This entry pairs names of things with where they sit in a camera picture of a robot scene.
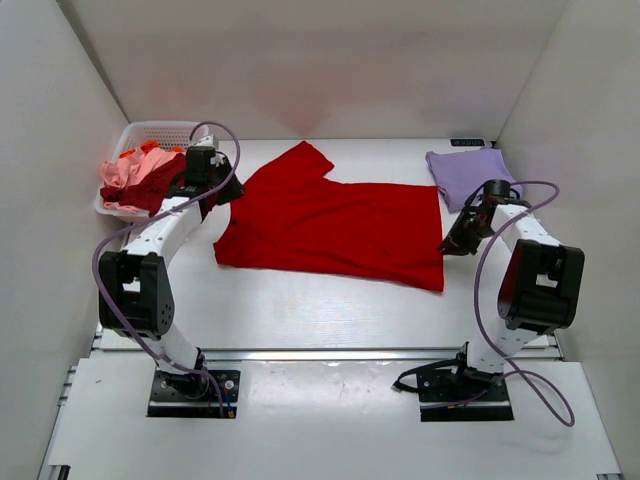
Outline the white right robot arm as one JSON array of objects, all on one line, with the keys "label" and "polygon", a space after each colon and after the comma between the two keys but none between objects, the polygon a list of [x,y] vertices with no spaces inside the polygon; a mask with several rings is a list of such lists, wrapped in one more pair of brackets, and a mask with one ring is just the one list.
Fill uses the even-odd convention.
[{"label": "white right robot arm", "polygon": [[496,317],[477,322],[481,338],[464,345],[460,368],[448,376],[449,391],[460,400],[473,399],[525,345],[575,318],[585,254],[550,235],[533,210],[508,181],[488,180],[464,202],[438,247],[444,255],[474,255],[488,239],[511,252]]}]

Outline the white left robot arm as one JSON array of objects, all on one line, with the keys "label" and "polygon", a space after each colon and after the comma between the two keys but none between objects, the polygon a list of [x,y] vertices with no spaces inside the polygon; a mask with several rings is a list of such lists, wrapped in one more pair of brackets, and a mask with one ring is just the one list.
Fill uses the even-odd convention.
[{"label": "white left robot arm", "polygon": [[159,370],[174,375],[174,385],[188,398],[206,392],[209,373],[201,350],[174,324],[168,267],[215,206],[243,194],[225,154],[215,146],[191,146],[186,169],[170,183],[157,214],[121,250],[94,258],[101,326],[139,343]]}]

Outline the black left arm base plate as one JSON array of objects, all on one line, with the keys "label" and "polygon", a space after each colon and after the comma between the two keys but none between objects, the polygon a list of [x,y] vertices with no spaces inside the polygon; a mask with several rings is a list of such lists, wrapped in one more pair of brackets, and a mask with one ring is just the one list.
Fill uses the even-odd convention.
[{"label": "black left arm base plate", "polygon": [[194,379],[195,386],[184,381],[169,380],[160,370],[154,372],[147,406],[151,418],[235,419],[241,386],[241,371],[213,369],[209,374],[220,390],[217,395],[212,382]]}]

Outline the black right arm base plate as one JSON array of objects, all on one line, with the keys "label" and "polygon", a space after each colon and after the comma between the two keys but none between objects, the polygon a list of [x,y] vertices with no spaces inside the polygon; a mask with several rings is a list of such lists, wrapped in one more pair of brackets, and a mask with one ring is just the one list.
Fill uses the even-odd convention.
[{"label": "black right arm base plate", "polygon": [[410,369],[399,375],[393,388],[418,396],[422,423],[514,420],[505,383],[495,385],[458,379],[451,367]]}]

